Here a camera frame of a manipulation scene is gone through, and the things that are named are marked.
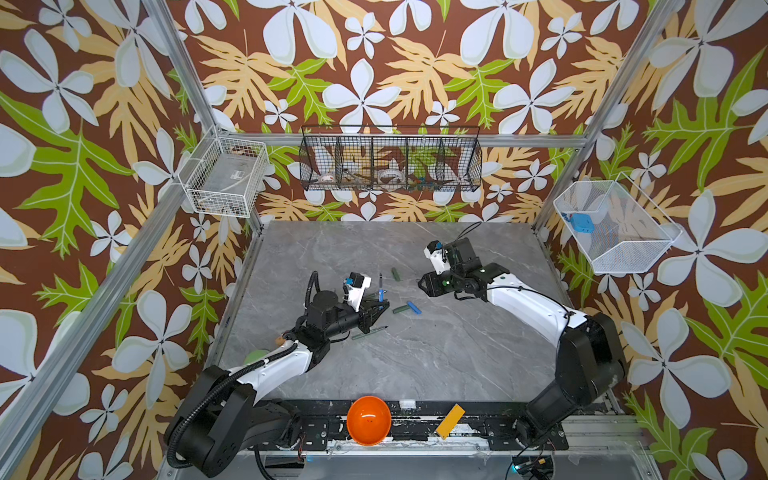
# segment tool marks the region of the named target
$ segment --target white wire basket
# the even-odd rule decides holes
[[[632,192],[619,180],[629,182]],[[626,175],[616,180],[574,182],[554,201],[554,208],[596,274],[647,272],[682,233]],[[588,216],[594,229],[580,231],[574,226],[575,214],[582,214],[579,219]]]
[[[258,141],[221,136],[192,153],[198,162],[184,191],[194,211],[228,217],[250,216],[269,159]]]

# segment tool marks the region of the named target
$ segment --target black wire basket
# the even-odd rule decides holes
[[[479,127],[452,127],[460,132],[453,135],[440,127],[397,128],[400,132],[391,134],[347,134],[337,126],[304,125],[299,149],[302,187],[386,191],[480,187]],[[359,126],[360,131],[375,129],[375,125]]]

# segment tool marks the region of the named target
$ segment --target blue marker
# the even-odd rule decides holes
[[[411,310],[413,310],[416,315],[421,315],[422,314],[422,311],[419,310],[419,308],[416,305],[414,305],[413,302],[408,302],[408,306],[411,307]]]
[[[382,277],[381,272],[379,272],[379,302],[384,301],[384,293],[386,290],[384,290],[384,278]]]

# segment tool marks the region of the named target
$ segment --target orange bowl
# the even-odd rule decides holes
[[[392,427],[392,413],[379,397],[357,399],[346,414],[346,428],[352,440],[370,447],[381,443]]]

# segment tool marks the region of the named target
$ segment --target wire basket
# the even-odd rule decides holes
[[[198,164],[184,184],[194,211],[228,217],[250,216],[269,159],[258,141],[221,136],[198,145]]]
[[[574,182],[554,201],[554,208],[596,274],[647,272],[682,233],[645,192],[629,177],[623,177]],[[620,179],[630,182],[642,204],[619,183]],[[588,228],[576,221],[581,219]]]
[[[425,133],[424,127],[399,128],[414,132],[310,133],[302,127],[299,162],[304,190],[474,191],[480,187],[482,151],[477,133],[451,136],[440,128],[434,134]]]

